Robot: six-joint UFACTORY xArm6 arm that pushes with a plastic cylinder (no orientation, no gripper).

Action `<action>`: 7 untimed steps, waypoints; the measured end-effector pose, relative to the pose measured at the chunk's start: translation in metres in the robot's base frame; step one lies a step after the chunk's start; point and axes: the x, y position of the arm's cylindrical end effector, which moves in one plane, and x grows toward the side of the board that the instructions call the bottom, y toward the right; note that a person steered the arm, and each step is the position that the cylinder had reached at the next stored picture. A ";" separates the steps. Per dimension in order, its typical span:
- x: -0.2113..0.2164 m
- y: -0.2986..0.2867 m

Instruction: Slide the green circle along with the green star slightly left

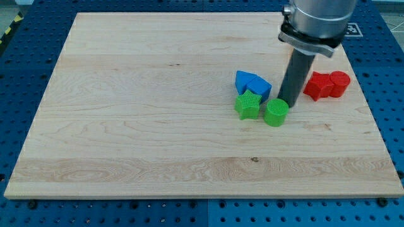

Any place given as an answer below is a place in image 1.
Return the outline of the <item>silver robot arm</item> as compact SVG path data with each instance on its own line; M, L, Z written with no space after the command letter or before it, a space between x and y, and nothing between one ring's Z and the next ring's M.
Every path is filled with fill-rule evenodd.
M293 47L278 98L292 108L316 55L332 57L345 34L356 0L290 0L282 9L278 39Z

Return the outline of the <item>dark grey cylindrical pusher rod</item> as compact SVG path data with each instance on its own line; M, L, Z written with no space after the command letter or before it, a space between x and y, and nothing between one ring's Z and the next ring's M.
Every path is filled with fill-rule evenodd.
M290 108L295 105L299 97L314 58L314 55L305 55L296 49L292 51L287 70L277 96L277 98L285 101Z

